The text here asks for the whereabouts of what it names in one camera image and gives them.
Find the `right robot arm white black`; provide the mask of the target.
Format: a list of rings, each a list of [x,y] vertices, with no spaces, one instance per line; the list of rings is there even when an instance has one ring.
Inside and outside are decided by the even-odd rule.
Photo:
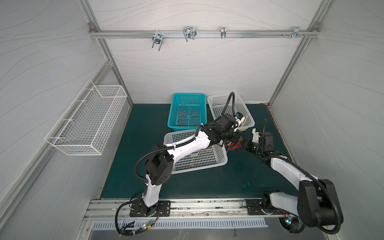
[[[283,176],[298,191],[297,196],[278,190],[264,192],[262,210],[266,214],[280,210],[285,215],[280,222],[291,233],[298,234],[309,227],[328,235],[337,234],[344,216],[334,183],[311,175],[276,151],[273,135],[264,127],[253,129],[252,134],[252,139],[245,141],[244,149]]]

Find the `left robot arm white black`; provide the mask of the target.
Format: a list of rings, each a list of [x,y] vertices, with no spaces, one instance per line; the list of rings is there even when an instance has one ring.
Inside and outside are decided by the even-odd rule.
[[[214,145],[236,144],[241,138],[239,127],[244,120],[242,114],[235,112],[235,93],[231,92],[221,115],[199,125],[194,135],[167,145],[157,144],[142,156],[135,163],[134,174],[146,184],[141,197],[144,205],[152,208],[158,204],[162,184],[169,180],[174,164],[180,159]]]

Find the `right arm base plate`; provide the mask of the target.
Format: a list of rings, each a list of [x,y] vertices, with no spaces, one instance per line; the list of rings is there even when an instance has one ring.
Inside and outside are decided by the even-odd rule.
[[[270,200],[265,199],[245,199],[242,200],[241,206],[246,208],[247,214],[250,216],[283,216],[283,212],[272,206]]]

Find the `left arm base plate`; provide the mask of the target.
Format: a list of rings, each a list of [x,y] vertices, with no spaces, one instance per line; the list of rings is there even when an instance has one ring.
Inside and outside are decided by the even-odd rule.
[[[169,217],[171,210],[170,201],[159,201],[151,207],[147,207],[143,200],[135,202],[131,206],[130,217]]]

